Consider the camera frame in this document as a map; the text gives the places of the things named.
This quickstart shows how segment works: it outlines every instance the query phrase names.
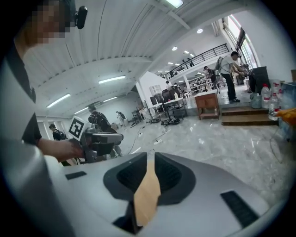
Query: wooden step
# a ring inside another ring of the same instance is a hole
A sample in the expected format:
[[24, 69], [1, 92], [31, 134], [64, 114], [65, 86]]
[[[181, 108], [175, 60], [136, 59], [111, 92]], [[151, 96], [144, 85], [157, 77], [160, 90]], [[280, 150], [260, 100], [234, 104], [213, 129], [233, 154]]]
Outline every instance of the wooden step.
[[225, 108], [221, 110], [222, 116], [231, 115], [250, 115], [250, 114], [268, 114], [268, 109], [253, 109], [250, 106]]
[[223, 126], [252, 126], [252, 125], [278, 125], [278, 121], [268, 118], [268, 114], [230, 115], [222, 116]]

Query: fluorescent light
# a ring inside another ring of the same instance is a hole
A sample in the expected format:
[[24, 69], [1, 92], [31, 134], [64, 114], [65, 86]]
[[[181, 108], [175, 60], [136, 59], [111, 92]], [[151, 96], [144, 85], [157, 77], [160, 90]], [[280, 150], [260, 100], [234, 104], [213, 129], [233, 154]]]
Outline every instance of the fluorescent light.
[[118, 79], [124, 79], [124, 78], [125, 78], [125, 76], [114, 77], [114, 78], [110, 78], [110, 79], [107, 79], [107, 80], [99, 81], [99, 84], [102, 84], [102, 83], [105, 83], [105, 82], [109, 82], [109, 81], [118, 80]]
[[82, 111], [84, 111], [84, 110], [86, 110], [86, 109], [88, 109], [88, 107], [86, 107], [86, 108], [84, 108], [84, 109], [81, 109], [81, 110], [77, 111], [77, 112], [74, 113], [74, 114], [80, 113], [80, 112], [82, 112]]
[[117, 96], [115, 96], [115, 97], [113, 97], [113, 98], [111, 98], [111, 99], [104, 100], [103, 102], [107, 102], [107, 101], [110, 101], [110, 100], [112, 100], [112, 99], [116, 99], [116, 98], [117, 98]]
[[172, 4], [175, 8], [178, 8], [183, 4], [182, 0], [166, 0], [166, 1]]
[[51, 103], [49, 106], [47, 106], [47, 108], [50, 108], [50, 107], [54, 106], [55, 104], [59, 103], [60, 101], [62, 101], [63, 99], [65, 99], [65, 98], [67, 98], [69, 96], [71, 96], [71, 95], [66, 94], [65, 96], [63, 96], [63, 97], [59, 98], [58, 100], [56, 100], [55, 102]]

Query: wooden cabinet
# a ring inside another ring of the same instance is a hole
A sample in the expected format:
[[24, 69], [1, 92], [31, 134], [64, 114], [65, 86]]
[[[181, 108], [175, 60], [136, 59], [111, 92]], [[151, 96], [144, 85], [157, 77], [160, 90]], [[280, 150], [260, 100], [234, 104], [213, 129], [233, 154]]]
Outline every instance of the wooden cabinet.
[[[219, 104], [216, 90], [199, 93], [195, 96], [199, 119], [201, 117], [219, 118]], [[217, 109], [217, 113], [204, 113], [204, 109]]]

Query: black camera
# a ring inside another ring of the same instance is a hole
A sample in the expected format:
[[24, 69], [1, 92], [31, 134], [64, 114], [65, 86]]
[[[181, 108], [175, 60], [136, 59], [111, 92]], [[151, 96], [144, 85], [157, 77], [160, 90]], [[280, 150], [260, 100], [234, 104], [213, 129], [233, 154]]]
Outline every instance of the black camera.
[[78, 29], [82, 29], [85, 24], [87, 15], [87, 8], [85, 6], [79, 7], [78, 12], [75, 14], [75, 26], [77, 26]]

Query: railing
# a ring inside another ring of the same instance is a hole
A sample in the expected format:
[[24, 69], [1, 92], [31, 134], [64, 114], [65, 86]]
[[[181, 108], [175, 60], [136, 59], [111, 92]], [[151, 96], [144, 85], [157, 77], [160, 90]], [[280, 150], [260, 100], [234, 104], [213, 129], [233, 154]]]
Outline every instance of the railing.
[[224, 54], [229, 52], [227, 45], [226, 44], [222, 44], [220, 46], [217, 46], [211, 50], [208, 50], [200, 55], [197, 55], [195, 57], [193, 57], [190, 60], [187, 60], [186, 62], [182, 63], [181, 65], [175, 67], [173, 70], [171, 70], [170, 72], [168, 72], [167, 74], [163, 75], [158, 75], [161, 76], [164, 79], [170, 79], [172, 77], [174, 77], [175, 75], [179, 74], [180, 72], [183, 72], [201, 62], [204, 62], [208, 59], [211, 59], [213, 57], [216, 57], [218, 55]]

